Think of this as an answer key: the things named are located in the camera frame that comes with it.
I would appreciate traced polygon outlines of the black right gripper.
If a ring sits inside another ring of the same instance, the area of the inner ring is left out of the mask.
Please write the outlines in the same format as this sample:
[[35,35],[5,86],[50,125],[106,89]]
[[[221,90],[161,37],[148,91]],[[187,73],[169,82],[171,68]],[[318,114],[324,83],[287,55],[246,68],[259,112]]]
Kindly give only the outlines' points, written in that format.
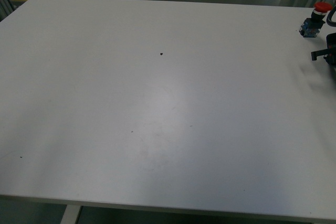
[[311,52],[312,61],[316,61],[318,57],[323,56],[327,64],[335,66],[335,33],[326,36],[327,48]]

